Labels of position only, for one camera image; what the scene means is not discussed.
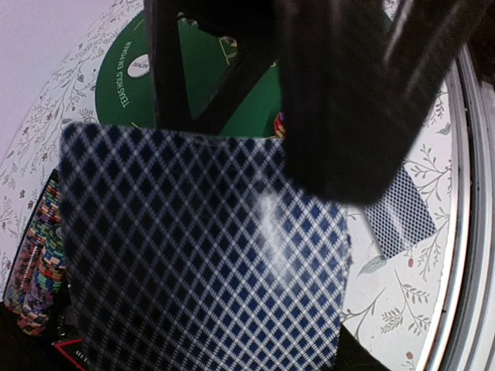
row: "poker chip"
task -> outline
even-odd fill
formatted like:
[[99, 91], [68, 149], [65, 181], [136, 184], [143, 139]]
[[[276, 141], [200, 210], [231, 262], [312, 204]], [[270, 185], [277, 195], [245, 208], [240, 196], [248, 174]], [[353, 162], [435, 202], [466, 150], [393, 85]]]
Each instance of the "poker chip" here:
[[30, 318], [23, 317], [22, 315], [19, 316], [19, 320], [17, 321], [17, 326], [20, 327], [24, 333], [31, 336], [41, 336], [47, 324], [48, 318], [46, 318], [42, 324], [39, 324], [35, 323]]
[[54, 268], [65, 268], [65, 253], [63, 250], [62, 233], [59, 227], [53, 228], [46, 239], [46, 245], [43, 248], [43, 259]]
[[5, 307], [14, 313], [20, 313], [22, 310], [22, 303], [24, 302], [24, 294], [23, 293], [18, 293], [11, 288], [5, 289], [5, 294], [4, 294], [4, 305]]
[[54, 281], [61, 281], [63, 279], [63, 270], [54, 267], [52, 264], [44, 260], [43, 258], [38, 259], [38, 264], [36, 265], [42, 276], [51, 278]]
[[26, 296], [22, 306], [24, 316], [30, 317], [33, 321], [41, 316], [48, 317], [53, 307], [55, 294], [42, 288], [33, 289], [29, 296]]
[[46, 186], [48, 189], [55, 189], [57, 192], [60, 191], [60, 186], [59, 186], [59, 183], [58, 181], [56, 181], [54, 178], [51, 178], [49, 181], [48, 181], [48, 184]]
[[41, 325], [47, 318], [48, 315], [44, 314], [36, 314], [28, 305], [24, 304], [24, 309], [27, 309], [27, 313], [21, 313], [21, 316], [24, 317], [24, 319], [31, 320], [36, 324]]
[[280, 112], [277, 114], [274, 122], [275, 135], [281, 139], [285, 138], [285, 126], [284, 126], [284, 114]]
[[32, 325], [32, 326], [36, 326], [36, 327], [40, 327], [40, 326], [45, 327], [45, 324], [48, 323], [49, 319], [50, 319], [50, 317], [48, 315], [31, 314], [29, 316], [25, 316], [22, 320], [23, 320], [23, 323], [25, 323], [26, 325]]
[[38, 220], [33, 220], [28, 228], [26, 237], [33, 243], [44, 245], [50, 229]]
[[51, 179], [45, 188], [36, 216], [40, 222], [47, 226], [55, 226], [60, 223], [60, 191], [55, 180]]
[[54, 281], [49, 277], [43, 276], [38, 270], [35, 270], [33, 277], [34, 284], [39, 285], [43, 290], [56, 293], [62, 287], [62, 281]]

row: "stack of poker chips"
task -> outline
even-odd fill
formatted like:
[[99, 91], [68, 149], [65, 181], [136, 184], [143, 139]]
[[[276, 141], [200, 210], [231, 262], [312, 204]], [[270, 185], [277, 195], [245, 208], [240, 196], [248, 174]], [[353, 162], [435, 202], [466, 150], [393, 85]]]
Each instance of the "stack of poker chips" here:
[[27, 334], [43, 333], [50, 319], [54, 296], [63, 284], [65, 258], [60, 228], [52, 228], [39, 256], [18, 325]]
[[56, 171], [54, 171], [32, 215], [5, 288], [4, 304], [6, 308], [15, 313], [22, 311], [36, 262], [41, 250], [45, 247], [49, 231], [55, 225], [60, 224], [60, 189], [56, 178]]

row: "leaf illustration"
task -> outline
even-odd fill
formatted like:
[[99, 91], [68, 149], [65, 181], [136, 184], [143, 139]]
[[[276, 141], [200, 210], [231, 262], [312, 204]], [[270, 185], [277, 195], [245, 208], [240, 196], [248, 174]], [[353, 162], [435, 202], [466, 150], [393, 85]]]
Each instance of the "leaf illustration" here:
[[435, 105], [436, 115], [440, 118], [443, 118], [444, 110], [445, 110], [445, 108], [443, 107], [442, 100], [438, 100], [437, 104]]
[[382, 334], [386, 334], [396, 329], [404, 321], [404, 316], [402, 315], [402, 313], [401, 312], [395, 313], [395, 309], [389, 312], [385, 312], [382, 315], [382, 318], [385, 322], [385, 326], [381, 326]]
[[384, 267], [387, 264], [387, 260], [383, 255], [378, 255], [368, 261], [360, 270], [358, 276], [366, 273], [373, 273], [378, 271], [380, 268]]
[[437, 134], [442, 134], [442, 135], [448, 135], [450, 133], [450, 123], [448, 122], [447, 125], [443, 128], [437, 131]]

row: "poker table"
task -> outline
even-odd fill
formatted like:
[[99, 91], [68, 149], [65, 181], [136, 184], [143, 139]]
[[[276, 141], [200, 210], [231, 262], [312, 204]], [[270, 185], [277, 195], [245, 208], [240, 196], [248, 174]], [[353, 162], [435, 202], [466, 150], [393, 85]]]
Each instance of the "poker table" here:
[[[179, 21], [189, 106], [198, 116], [236, 55], [230, 43]], [[134, 17], [117, 36], [98, 74], [95, 101], [99, 121], [153, 128], [152, 81], [149, 73], [144, 13]], [[280, 111], [281, 91], [276, 63], [227, 122], [220, 136], [270, 137]]]
[[[389, 16], [396, 7], [395, 0], [384, 2]], [[194, 25], [180, 23], [179, 31], [189, 105], [198, 115], [236, 49]], [[459, 72], [453, 71], [442, 85], [405, 162], [434, 220], [435, 234], [385, 260], [362, 210], [348, 210], [353, 265], [342, 321], [393, 370], [424, 369], [432, 355], [442, 358], [449, 335], [446, 308], [455, 311], [456, 301], [449, 298], [453, 292], [459, 295], [462, 275], [456, 272], [464, 261], [459, 254], [466, 257], [462, 233], [469, 218], [469, 148], [459, 144], [467, 141], [467, 134], [458, 80]], [[279, 111], [275, 64], [220, 135], [271, 137]], [[74, 121], [154, 127], [141, 1], [115, 2], [75, 43], [33, 103], [0, 165], [0, 294], [33, 203], [58, 165], [60, 134]], [[452, 318], [447, 318], [450, 325]]]

